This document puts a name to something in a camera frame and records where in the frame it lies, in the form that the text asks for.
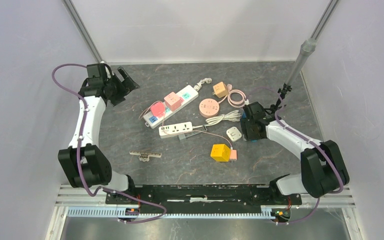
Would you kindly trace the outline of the white square plug adapter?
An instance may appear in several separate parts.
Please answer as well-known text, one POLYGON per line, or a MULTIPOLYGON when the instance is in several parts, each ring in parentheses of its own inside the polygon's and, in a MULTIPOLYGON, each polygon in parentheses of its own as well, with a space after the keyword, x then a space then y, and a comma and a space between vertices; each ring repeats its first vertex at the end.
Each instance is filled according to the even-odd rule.
POLYGON ((226 130, 226 135, 232 142, 236 142, 243 137, 241 131, 236 126, 228 128, 226 130))

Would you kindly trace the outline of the small pink charger plug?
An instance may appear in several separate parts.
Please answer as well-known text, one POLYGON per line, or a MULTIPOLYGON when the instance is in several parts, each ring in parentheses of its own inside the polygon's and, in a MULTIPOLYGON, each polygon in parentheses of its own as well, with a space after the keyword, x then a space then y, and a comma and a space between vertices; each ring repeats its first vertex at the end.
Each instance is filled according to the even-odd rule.
POLYGON ((237 161, 237 159, 238 159, 237 150, 232 149, 232 150, 230 151, 229 161, 230 161, 230 162, 235 162, 235 161, 237 161))

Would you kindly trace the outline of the yellow cube socket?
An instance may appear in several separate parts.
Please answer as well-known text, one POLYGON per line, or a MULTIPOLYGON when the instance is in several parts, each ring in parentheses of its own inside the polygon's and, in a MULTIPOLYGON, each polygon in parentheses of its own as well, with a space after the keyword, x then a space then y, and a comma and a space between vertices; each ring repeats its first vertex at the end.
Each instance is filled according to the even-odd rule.
POLYGON ((216 162, 229 162, 231 148, 226 144, 214 144, 211 148, 210 157, 216 162))

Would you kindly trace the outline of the tan wooden cube plug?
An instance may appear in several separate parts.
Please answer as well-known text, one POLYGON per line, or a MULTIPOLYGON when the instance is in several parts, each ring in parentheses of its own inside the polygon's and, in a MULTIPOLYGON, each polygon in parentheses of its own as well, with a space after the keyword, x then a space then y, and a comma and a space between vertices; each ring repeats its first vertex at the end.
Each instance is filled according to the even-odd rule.
POLYGON ((224 98, 229 94, 229 89, 223 81, 213 85, 212 88, 213 88, 213 95, 217 96, 220 99, 224 98))

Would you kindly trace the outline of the long white power strip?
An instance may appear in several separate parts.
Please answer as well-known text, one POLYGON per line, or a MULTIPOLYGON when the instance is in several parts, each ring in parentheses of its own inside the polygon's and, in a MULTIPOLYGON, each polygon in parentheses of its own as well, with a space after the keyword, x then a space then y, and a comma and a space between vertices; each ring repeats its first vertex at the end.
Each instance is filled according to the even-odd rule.
POLYGON ((171 92, 162 101, 152 104, 147 113, 143 115, 145 125, 151 129, 167 121, 175 113, 183 109, 199 96, 197 90, 187 85, 178 92, 171 92))

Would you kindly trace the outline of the pink square plug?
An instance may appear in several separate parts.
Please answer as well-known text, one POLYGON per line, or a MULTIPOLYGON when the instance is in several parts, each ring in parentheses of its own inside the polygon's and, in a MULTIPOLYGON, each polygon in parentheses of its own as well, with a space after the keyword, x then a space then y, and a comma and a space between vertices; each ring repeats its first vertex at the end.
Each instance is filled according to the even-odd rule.
POLYGON ((165 105, 172 111, 174 112, 177 110, 183 102, 183 99, 177 95, 174 92, 169 93, 164 97, 164 103, 165 105))

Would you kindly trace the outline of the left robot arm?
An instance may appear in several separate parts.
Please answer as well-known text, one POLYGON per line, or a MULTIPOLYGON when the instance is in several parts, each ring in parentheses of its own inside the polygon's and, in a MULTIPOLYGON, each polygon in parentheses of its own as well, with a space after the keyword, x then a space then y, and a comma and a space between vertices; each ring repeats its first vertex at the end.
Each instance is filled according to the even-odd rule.
POLYGON ((137 190, 131 176, 113 171, 110 161, 99 148, 103 114, 108 104, 116 106, 139 85, 123 67, 112 69, 107 63, 84 66, 87 78, 80 90, 74 91, 56 79, 57 66, 51 73, 53 82, 78 98, 79 115, 68 147, 58 152, 57 159, 72 188, 82 188, 94 197, 99 190, 117 194, 125 204, 133 203, 137 190))

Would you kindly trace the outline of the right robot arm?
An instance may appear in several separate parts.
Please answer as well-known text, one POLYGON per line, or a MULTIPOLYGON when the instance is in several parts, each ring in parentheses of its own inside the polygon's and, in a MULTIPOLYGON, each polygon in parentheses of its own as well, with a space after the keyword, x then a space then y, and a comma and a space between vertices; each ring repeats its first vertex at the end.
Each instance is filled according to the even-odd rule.
POLYGON ((292 194, 309 194, 313 198, 320 198, 339 193, 350 182, 336 142, 321 141, 297 131, 276 112, 269 114, 258 102, 246 104, 243 111, 240 126, 245 140, 271 140, 300 161, 299 174, 287 174, 270 182, 272 188, 268 196, 273 203, 282 204, 292 194))

